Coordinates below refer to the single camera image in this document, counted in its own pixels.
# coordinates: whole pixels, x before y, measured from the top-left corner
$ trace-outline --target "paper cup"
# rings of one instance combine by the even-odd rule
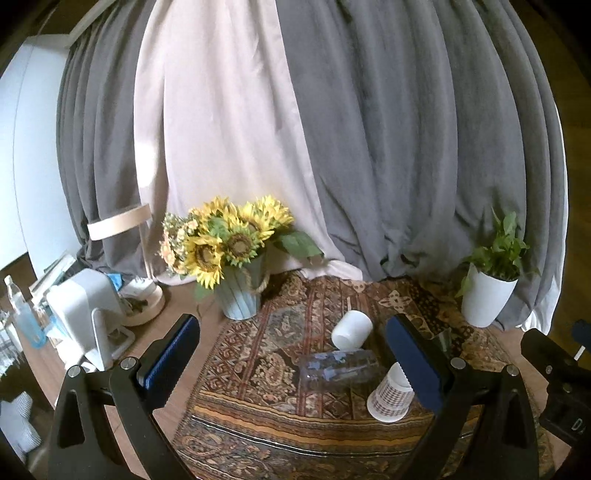
[[[350,310],[332,332],[331,339],[339,350],[357,350],[374,328],[369,317],[358,310]]]
[[[367,407],[370,415],[384,423],[398,421],[408,413],[414,391],[396,362],[378,388],[370,393]]]

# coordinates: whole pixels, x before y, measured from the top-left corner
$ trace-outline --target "clear plastic bottle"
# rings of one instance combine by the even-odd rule
[[[37,323],[35,314],[10,275],[4,279],[4,283],[8,287],[8,299],[14,309],[12,322],[27,337],[33,347],[41,348],[45,345],[47,337]]]
[[[300,388],[340,390],[375,380],[383,370],[371,350],[314,353],[300,359]]]

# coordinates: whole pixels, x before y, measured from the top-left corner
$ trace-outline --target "patterned rug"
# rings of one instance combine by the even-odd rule
[[[300,356],[334,350],[330,332],[348,307],[365,312],[374,332],[365,348],[388,367],[394,357],[383,329],[404,313],[427,338],[452,328],[453,350],[474,368],[500,371],[510,363],[493,334],[462,318],[438,286],[409,278],[364,283],[296,273],[277,275],[260,314],[231,322],[197,380],[173,445],[202,479],[388,480],[404,463],[433,415],[413,400],[394,424],[366,408],[376,385],[342,393],[298,388]],[[458,466],[479,409],[473,408],[443,475]],[[550,444],[538,427],[540,472],[553,469]]]

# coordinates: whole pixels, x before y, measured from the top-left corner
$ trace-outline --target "white wall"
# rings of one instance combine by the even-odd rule
[[[37,277],[64,251],[75,254],[80,248],[57,165],[57,100],[67,59],[67,50],[57,45],[65,36],[32,39],[35,46],[23,44],[12,61],[24,58],[27,65],[14,123],[14,191]]]
[[[18,92],[27,65],[21,48],[0,77],[0,270],[27,252],[18,219],[12,171],[12,140]]]

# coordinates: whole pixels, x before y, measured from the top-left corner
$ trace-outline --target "flower vase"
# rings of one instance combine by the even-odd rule
[[[261,309],[261,294],[253,293],[262,278],[262,255],[256,257],[242,268],[224,267],[223,280],[215,289],[215,296],[224,315],[232,320],[247,320],[254,317]],[[243,269],[248,270],[251,281]]]

